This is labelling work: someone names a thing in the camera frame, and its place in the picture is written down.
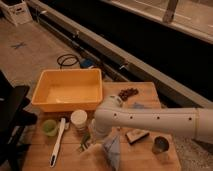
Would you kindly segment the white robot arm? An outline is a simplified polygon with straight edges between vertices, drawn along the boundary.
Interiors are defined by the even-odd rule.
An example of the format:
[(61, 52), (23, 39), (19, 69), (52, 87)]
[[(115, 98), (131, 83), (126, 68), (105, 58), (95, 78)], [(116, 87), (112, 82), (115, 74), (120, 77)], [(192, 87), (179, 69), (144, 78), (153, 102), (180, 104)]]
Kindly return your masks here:
[(107, 137), (114, 126), (179, 135), (213, 144), (213, 109), (123, 108), (119, 96), (106, 97), (96, 108), (91, 122), (96, 139)]

